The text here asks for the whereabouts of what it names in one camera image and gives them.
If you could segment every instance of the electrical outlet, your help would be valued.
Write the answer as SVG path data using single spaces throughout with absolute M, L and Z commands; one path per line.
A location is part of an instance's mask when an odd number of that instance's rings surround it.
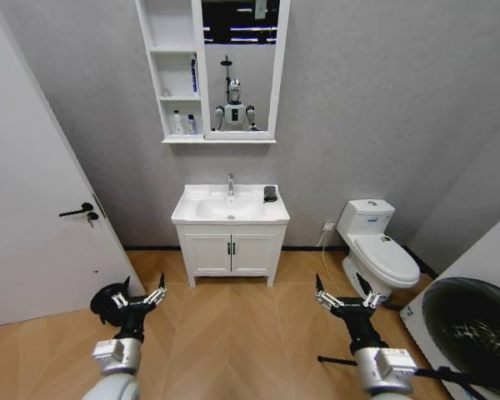
M 333 222 L 325 222 L 324 225 L 322 225 L 322 231 L 331 232 L 333 230 L 333 225 L 335 225 Z

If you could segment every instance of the baseboard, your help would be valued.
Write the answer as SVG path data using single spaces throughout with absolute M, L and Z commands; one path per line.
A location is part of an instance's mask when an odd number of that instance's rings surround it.
M 180 252 L 180 246 L 122 246 L 124 250 L 163 250 Z
M 180 246 L 123 246 L 124 250 L 161 250 L 161 251 L 181 251 Z M 283 252 L 321 252 L 322 247 L 318 246 L 282 246 Z M 348 250 L 347 246 L 326 246 L 327 251 L 343 251 Z
M 433 271 L 423 260 L 421 260 L 420 257 L 417 254 L 415 254 L 413 250 L 411 250 L 411 248 L 409 248 L 408 246 L 402 246 L 402 247 L 406 252 L 409 253 L 411 257 L 413 257 L 413 260 L 415 260 L 415 262 L 420 267 L 421 273 L 425 273 L 431 279 L 435 279 L 436 277 L 439 276 L 439 274 Z
M 283 252 L 321 252 L 322 246 L 282 246 Z M 347 252 L 348 246 L 326 246 L 326 251 Z

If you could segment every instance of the toilet lid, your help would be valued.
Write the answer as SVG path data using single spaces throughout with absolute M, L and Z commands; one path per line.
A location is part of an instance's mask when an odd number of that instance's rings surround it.
M 384 275 L 401 282 L 418 280 L 420 272 L 417 263 L 389 236 L 358 237 L 356 244 L 368 261 Z

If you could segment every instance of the faucet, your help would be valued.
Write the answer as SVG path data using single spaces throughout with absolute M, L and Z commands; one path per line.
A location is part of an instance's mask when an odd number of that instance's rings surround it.
M 234 196 L 233 193 L 233 174 L 229 173 L 227 175 L 227 196 L 232 198 Z

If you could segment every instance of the door handle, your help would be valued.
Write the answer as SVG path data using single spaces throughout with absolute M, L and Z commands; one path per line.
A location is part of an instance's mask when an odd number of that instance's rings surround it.
M 67 215 L 88 213 L 89 211 L 92 211 L 93 209 L 94 209 L 94 207 L 90 202 L 84 202 L 82 204 L 82 209 L 76 210 L 76 211 L 62 212 L 61 214 L 59 214 L 59 217 L 66 217 Z

